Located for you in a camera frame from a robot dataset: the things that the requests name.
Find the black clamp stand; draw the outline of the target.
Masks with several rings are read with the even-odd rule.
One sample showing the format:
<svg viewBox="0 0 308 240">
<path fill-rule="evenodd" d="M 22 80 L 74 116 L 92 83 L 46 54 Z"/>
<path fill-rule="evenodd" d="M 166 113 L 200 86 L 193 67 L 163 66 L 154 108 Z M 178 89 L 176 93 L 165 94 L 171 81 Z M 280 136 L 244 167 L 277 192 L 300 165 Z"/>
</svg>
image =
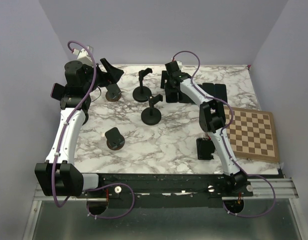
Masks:
<svg viewBox="0 0 308 240">
<path fill-rule="evenodd" d="M 156 125 L 160 122 L 161 120 L 161 112 L 154 107 L 154 105 L 158 102 L 163 101 L 163 96 L 161 94 L 158 94 L 156 96 L 150 96 L 149 97 L 149 107 L 144 109 L 141 113 L 141 120 L 146 124 L 146 125 Z"/>
</svg>

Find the teal phone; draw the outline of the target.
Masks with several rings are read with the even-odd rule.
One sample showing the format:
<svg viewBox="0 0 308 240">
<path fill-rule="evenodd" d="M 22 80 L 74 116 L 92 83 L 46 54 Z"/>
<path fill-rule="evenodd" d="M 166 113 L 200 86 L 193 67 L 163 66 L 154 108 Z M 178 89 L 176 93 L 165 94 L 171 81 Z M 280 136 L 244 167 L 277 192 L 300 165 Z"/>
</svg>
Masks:
<svg viewBox="0 0 308 240">
<path fill-rule="evenodd" d="M 202 89 L 209 95 L 215 96 L 215 86 L 213 83 L 206 82 L 202 84 Z"/>
</svg>

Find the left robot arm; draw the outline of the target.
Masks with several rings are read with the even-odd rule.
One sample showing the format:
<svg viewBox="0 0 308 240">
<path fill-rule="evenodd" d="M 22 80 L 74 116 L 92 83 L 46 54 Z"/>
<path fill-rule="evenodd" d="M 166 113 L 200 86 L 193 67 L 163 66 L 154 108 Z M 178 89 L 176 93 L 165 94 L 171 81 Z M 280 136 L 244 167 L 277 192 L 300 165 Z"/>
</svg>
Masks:
<svg viewBox="0 0 308 240">
<path fill-rule="evenodd" d="M 55 83 L 51 97 L 60 102 L 60 123 L 53 146 L 43 163 L 35 166 L 35 175 L 46 196 L 80 196 L 88 191 L 98 198 L 105 186 L 96 173 L 81 173 L 74 166 L 74 154 L 81 127 L 88 121 L 91 104 L 89 89 L 117 83 L 123 70 L 100 60 L 105 70 L 73 60 L 65 64 L 66 85 Z"/>
</svg>

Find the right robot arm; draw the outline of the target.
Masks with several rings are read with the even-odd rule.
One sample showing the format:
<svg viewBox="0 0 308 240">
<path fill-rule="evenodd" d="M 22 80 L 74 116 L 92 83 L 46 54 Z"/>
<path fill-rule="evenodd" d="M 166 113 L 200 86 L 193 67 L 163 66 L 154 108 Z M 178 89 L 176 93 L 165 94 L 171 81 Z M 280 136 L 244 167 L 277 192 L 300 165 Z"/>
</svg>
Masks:
<svg viewBox="0 0 308 240">
<path fill-rule="evenodd" d="M 199 125 L 213 142 L 222 163 L 224 191 L 235 196 L 248 184 L 247 174 L 237 163 L 226 132 L 225 101 L 206 93 L 176 61 L 165 64 L 167 83 L 187 95 L 199 107 Z"/>
</svg>

